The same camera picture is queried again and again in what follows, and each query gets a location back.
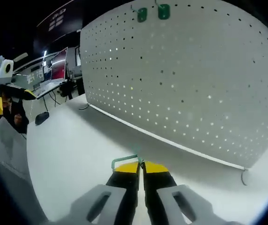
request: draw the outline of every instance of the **dark ceiling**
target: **dark ceiling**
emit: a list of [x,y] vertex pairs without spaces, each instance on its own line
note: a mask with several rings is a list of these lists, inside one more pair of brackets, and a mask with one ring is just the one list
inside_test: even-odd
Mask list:
[[[36,26],[50,13],[70,0],[35,0],[35,1],[4,1],[0,8],[0,54],[13,59],[27,52],[27,60],[37,57],[33,55],[33,38]],[[83,25],[85,26],[101,14],[130,0],[82,0]],[[226,0],[253,16],[268,26],[268,1],[266,0]],[[61,45],[79,40],[79,34],[72,34],[61,40]]]

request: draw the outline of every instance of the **white perforated panel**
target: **white perforated panel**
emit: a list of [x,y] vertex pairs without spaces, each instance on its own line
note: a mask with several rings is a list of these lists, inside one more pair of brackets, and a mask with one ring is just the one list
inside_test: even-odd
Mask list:
[[81,31],[87,100],[158,136],[251,167],[268,147],[268,28],[215,0],[130,3]]

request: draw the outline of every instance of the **computer monitor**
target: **computer monitor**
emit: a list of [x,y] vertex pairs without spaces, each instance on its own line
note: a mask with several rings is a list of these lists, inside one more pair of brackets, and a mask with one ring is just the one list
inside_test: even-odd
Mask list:
[[59,52],[52,60],[52,80],[65,78],[65,65],[67,58],[67,48]]

